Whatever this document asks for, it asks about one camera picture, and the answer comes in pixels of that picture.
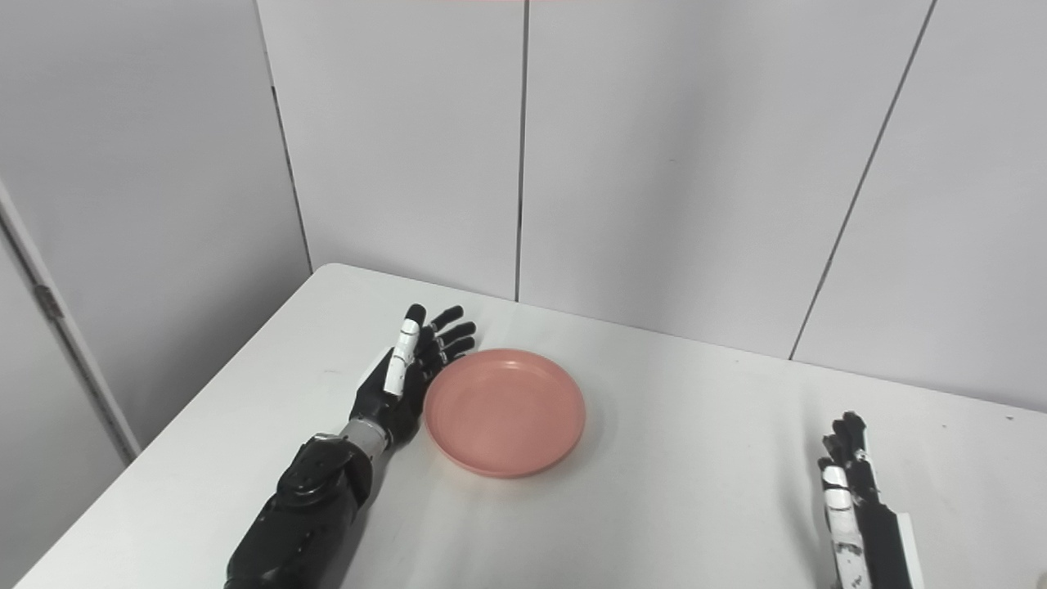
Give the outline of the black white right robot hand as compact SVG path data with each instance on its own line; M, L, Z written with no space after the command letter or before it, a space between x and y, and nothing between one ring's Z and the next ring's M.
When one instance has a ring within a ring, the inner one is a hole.
M834 588L923 588L911 518L883 502L866 422L845 411L822 443L818 469Z

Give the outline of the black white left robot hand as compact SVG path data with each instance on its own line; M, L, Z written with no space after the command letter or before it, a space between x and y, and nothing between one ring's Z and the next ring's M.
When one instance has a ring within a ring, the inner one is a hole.
M433 318L424 305L408 308L396 342L357 389L344 438L374 455L411 439L435 377L476 346L476 325L464 315L463 305Z

